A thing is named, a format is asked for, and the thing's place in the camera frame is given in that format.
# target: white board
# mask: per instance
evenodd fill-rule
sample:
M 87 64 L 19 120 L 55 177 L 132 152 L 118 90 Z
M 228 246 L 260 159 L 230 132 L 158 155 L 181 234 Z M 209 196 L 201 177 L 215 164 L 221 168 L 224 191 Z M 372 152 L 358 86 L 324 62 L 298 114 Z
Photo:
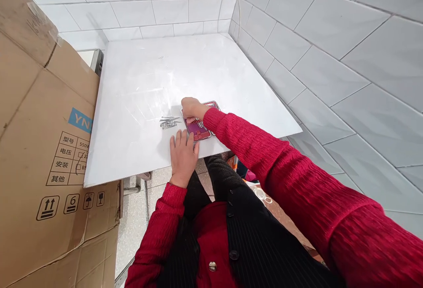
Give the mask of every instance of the white board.
M 162 116 L 180 116 L 181 99 L 216 101 L 275 137 L 301 128 L 228 34 L 111 42 L 106 49 L 84 187 L 171 165 Z M 228 149 L 212 137 L 200 158 Z

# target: black vest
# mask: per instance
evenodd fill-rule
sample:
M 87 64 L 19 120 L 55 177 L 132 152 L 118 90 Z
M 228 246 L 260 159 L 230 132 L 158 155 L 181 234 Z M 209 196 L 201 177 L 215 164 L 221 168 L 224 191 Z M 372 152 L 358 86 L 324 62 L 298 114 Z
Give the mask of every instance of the black vest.
M 247 187 L 228 196 L 230 265 L 241 287 L 344 287 Z M 195 287 L 200 246 L 184 218 L 157 287 Z

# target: red sleeve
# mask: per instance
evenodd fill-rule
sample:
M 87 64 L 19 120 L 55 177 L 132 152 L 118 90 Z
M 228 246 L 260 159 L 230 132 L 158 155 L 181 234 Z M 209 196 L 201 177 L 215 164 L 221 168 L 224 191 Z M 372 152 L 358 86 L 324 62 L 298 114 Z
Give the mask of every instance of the red sleeve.
M 166 185 L 163 196 L 157 200 L 141 246 L 128 269 L 125 287 L 155 287 L 156 280 L 176 238 L 178 224 L 184 214 L 186 189 Z
M 234 114 L 211 108 L 204 125 L 257 175 L 348 287 L 423 286 L 423 242 L 385 216 L 379 203 Z

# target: button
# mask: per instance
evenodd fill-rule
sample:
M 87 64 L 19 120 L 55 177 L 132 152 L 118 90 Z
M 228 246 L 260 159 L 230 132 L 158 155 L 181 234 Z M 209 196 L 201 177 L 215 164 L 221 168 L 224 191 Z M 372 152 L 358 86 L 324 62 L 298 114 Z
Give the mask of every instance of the button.
M 237 251 L 230 251 L 229 253 L 229 258 L 232 260 L 237 260 L 239 257 L 239 254 Z
M 217 269 L 217 265 L 216 265 L 216 263 L 215 263 L 215 262 L 209 262 L 209 264 L 208 264 L 208 268 L 209 268 L 211 271 L 216 271 L 216 269 Z

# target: person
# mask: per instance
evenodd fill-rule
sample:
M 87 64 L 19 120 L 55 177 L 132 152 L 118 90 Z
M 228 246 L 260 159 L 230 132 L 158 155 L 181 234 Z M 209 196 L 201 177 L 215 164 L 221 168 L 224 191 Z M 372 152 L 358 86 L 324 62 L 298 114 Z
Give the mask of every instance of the person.
M 246 120 L 182 100 L 254 172 L 324 259 L 314 260 L 220 156 L 205 158 L 215 202 L 194 169 L 199 143 L 170 141 L 172 177 L 126 287 L 423 287 L 423 242 L 380 204 Z

